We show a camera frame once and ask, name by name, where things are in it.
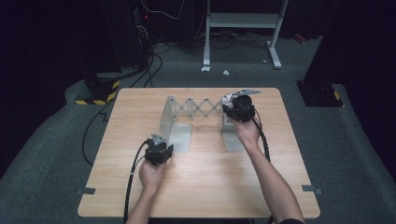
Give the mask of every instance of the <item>white stand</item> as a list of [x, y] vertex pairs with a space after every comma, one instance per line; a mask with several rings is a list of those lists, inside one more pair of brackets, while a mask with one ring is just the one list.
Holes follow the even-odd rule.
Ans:
[[267, 42], [274, 67], [282, 68], [275, 50], [275, 44], [279, 30], [285, 16], [286, 7], [289, 0], [283, 0], [282, 7], [278, 14], [257, 14], [257, 13], [210, 13], [210, 0], [207, 1], [204, 67], [210, 67], [210, 28], [211, 27], [240, 27], [240, 28], [271, 28], [274, 29], [273, 38]]

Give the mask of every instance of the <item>human hand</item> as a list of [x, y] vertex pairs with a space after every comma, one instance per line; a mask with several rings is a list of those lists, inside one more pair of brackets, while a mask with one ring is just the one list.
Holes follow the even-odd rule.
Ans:
[[241, 141], [246, 150], [258, 147], [257, 142], [259, 141], [260, 131], [253, 120], [239, 122], [233, 119], [233, 125], [235, 126], [239, 141]]
[[142, 181], [143, 190], [155, 193], [163, 181], [163, 174], [166, 168], [166, 162], [153, 166], [149, 161], [143, 160], [139, 169], [139, 177]]

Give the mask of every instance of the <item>black sleeve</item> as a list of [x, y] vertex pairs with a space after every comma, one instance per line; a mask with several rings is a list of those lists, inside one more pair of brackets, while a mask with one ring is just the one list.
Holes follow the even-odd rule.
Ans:
[[297, 220], [294, 218], [289, 218], [289, 219], [281, 221], [279, 224], [304, 224], [304, 223], [300, 220]]

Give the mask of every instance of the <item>wooden table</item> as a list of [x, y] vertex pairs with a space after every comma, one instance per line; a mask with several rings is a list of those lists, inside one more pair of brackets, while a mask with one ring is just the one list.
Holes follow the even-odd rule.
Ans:
[[[151, 133], [160, 133], [161, 114], [169, 95], [178, 102], [192, 98], [199, 103], [208, 98], [216, 103], [221, 96], [242, 89], [120, 90], [86, 186], [95, 189], [95, 193], [83, 194], [78, 213], [82, 217], [123, 216], [134, 156]], [[302, 188], [311, 183], [280, 92], [272, 88], [255, 90], [262, 91], [250, 96], [262, 118], [272, 164], [289, 182], [304, 216], [318, 217], [320, 211], [314, 192]], [[225, 149], [219, 114], [213, 112], [205, 117], [196, 113], [193, 120], [179, 116], [177, 122], [192, 124], [190, 148], [188, 152], [174, 153], [168, 161], [150, 216], [269, 217], [248, 154], [243, 149], [235, 152]], [[130, 210], [141, 189], [135, 175]]]

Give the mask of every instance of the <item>forearm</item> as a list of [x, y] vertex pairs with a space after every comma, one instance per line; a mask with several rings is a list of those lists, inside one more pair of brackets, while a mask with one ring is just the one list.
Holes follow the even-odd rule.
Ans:
[[147, 224], [154, 196], [155, 191], [143, 190], [126, 223]]
[[296, 218], [304, 222], [300, 205], [289, 184], [271, 162], [265, 159], [259, 147], [247, 148], [247, 154], [259, 178], [262, 195], [276, 223], [287, 218]]

